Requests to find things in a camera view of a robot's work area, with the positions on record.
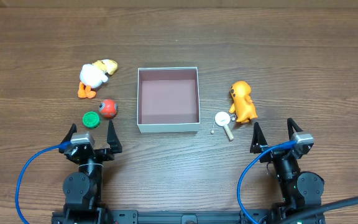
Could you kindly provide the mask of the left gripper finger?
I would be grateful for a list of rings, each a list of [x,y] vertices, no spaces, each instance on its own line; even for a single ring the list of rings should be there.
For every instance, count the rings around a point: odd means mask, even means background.
[[[109,144],[113,154],[122,152],[122,145],[118,139],[112,120],[110,120],[108,124],[107,143]]]
[[[76,124],[73,123],[67,135],[63,138],[62,142],[60,143],[60,147],[58,148],[59,153],[63,154],[67,145],[70,144],[71,137],[77,132]]]

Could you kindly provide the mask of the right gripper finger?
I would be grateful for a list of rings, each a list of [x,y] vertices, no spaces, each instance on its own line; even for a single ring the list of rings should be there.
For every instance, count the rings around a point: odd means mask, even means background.
[[[250,153],[261,154],[269,145],[266,142],[264,134],[258,122],[254,123],[253,137],[250,146]]]
[[[299,140],[299,134],[302,134],[303,130],[294,122],[292,118],[287,119],[287,128],[289,140]]]

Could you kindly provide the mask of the green round plastic cap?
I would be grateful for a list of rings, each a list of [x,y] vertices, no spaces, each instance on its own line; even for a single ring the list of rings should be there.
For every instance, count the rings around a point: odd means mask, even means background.
[[[90,129],[97,128],[100,124],[100,117],[94,111],[89,111],[83,115],[82,122],[83,124]]]

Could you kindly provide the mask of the orange rubber dog toy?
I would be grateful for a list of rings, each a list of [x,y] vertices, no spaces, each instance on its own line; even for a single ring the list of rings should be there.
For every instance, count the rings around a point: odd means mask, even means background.
[[[242,80],[235,82],[230,89],[233,103],[229,112],[236,114],[237,123],[248,123],[252,119],[258,118],[255,105],[250,97],[251,91],[250,85]]]

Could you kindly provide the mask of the white plush duck toy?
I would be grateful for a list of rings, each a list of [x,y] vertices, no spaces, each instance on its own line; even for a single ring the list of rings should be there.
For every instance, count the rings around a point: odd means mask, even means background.
[[[80,72],[78,97],[94,98],[96,96],[96,89],[103,83],[106,83],[117,69],[117,62],[110,59],[84,64]]]

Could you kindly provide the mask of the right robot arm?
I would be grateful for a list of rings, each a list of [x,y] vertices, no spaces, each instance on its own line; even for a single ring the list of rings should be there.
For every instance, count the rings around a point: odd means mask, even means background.
[[[283,197],[283,202],[272,205],[263,223],[275,223],[321,205],[324,180],[314,172],[302,172],[298,165],[298,159],[312,148],[314,137],[292,118],[287,119],[287,127],[289,140],[295,141],[295,145],[289,149],[274,149],[259,160],[273,164]]]

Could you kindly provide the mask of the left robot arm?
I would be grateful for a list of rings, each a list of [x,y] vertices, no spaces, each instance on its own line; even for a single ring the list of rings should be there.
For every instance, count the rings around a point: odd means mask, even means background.
[[[63,181],[65,204],[61,213],[52,213],[52,224],[108,224],[115,223],[109,207],[102,203],[103,163],[113,161],[122,152],[122,145],[110,120],[107,131],[108,147],[95,149],[94,138],[87,132],[77,132],[72,124],[63,138],[66,146],[59,153],[78,165],[78,171]]]

